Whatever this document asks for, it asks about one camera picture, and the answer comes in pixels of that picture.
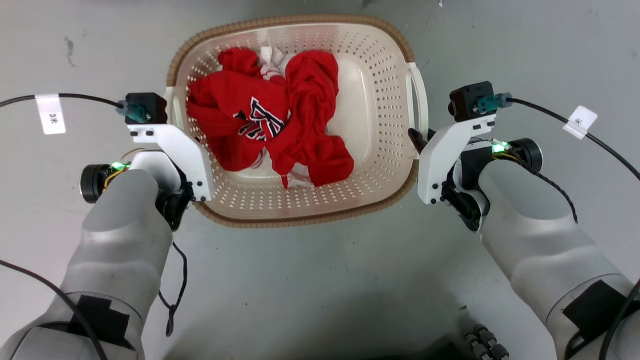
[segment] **green light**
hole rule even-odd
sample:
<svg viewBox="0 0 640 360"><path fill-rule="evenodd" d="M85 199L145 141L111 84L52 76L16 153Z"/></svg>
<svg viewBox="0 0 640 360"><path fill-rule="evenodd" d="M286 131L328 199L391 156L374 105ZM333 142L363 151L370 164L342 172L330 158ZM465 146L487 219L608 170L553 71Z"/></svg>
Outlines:
<svg viewBox="0 0 640 360"><path fill-rule="evenodd" d="M111 167L114 168L115 170L122 170L125 167L130 167L130 164L123 164L119 161L116 161L114 163L111 164Z"/></svg>
<svg viewBox="0 0 640 360"><path fill-rule="evenodd" d="M495 144L491 145L491 148L492 148L494 153L503 152L503 151L506 150L505 146L502 145L501 143L495 143Z"/></svg>

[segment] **basket handle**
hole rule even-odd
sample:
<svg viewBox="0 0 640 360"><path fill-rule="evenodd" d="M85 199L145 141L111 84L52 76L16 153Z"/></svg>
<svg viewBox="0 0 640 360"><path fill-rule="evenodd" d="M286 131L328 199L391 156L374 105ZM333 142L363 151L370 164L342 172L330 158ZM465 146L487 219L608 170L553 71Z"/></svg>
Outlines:
<svg viewBox="0 0 640 360"><path fill-rule="evenodd" d="M179 127L184 131L184 122L182 121L182 106L180 105L180 97L177 94L175 86L167 87L164 92L166 100L167 122Z"/></svg>
<svg viewBox="0 0 640 360"><path fill-rule="evenodd" d="M409 110L409 127L412 127L425 135L429 131L429 106L427 104L427 90L424 88L422 74L416 66L415 62L409 63L409 69L406 73L406 98ZM418 116L413 112L413 94L417 100Z"/></svg>

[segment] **label tag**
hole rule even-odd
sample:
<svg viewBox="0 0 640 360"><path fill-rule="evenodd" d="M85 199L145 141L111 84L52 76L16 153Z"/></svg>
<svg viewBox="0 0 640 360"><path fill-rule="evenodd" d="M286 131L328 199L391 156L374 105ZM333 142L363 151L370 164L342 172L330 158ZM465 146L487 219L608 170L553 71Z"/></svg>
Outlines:
<svg viewBox="0 0 640 360"><path fill-rule="evenodd" d="M66 133L65 118L62 116L62 106L58 94L36 95L36 102L44 134Z"/></svg>
<svg viewBox="0 0 640 360"><path fill-rule="evenodd" d="M569 122L564 125L563 129L578 139L582 139L587 135L587 130L597 118L598 114L580 105L571 114Z"/></svg>

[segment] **red clothing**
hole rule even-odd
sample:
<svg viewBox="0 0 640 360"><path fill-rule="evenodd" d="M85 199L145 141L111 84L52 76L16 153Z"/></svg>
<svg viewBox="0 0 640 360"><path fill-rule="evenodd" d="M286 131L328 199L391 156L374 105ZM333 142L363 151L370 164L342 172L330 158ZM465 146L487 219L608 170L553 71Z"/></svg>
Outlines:
<svg viewBox="0 0 640 360"><path fill-rule="evenodd" d="M222 168L247 168L266 147L285 187L296 162L308 167L315 186L349 177L353 158L340 137L324 132L338 94L338 64L332 54L296 55L287 65L286 81L282 76L263 80L251 50L229 49L218 61L222 71L190 84L187 111Z"/></svg>

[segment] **laundry basket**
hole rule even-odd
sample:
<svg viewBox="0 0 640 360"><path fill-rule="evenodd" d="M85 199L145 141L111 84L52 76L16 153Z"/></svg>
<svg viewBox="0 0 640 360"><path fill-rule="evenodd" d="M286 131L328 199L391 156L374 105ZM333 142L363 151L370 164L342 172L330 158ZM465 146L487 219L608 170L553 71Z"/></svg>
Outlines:
<svg viewBox="0 0 640 360"><path fill-rule="evenodd" d="M196 120L186 113L188 84L216 71L221 51L231 47L259 51L265 45L278 47L287 55L282 70L302 51L335 55L340 91L327 133L344 140L355 161L353 173L344 181L317 188L285 189L268 158L258 169L227 172L209 151L214 198L196 202L196 208L230 227L285 227L371 213L404 197L417 177L417 154L406 133L409 127L426 133L426 92L402 34L375 17L282 16L196 34L178 50L169 68L166 97L170 122L209 150Z"/></svg>

